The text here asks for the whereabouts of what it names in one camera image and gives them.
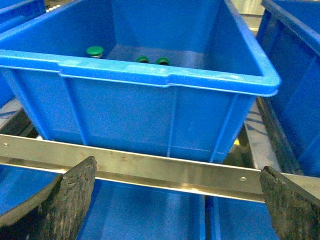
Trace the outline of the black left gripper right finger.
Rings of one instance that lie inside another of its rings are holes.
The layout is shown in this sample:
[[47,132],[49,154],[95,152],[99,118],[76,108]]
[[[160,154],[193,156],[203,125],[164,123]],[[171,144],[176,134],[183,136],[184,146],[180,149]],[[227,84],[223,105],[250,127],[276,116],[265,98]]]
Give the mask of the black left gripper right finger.
[[270,166],[259,177],[271,225],[281,240],[320,238],[320,200]]

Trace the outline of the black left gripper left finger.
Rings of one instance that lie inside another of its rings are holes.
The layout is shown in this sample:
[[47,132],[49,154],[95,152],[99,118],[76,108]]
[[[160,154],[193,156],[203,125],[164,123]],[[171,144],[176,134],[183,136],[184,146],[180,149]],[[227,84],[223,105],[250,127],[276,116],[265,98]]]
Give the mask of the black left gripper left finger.
[[75,240],[91,204],[97,161],[89,156],[0,216],[2,240]]

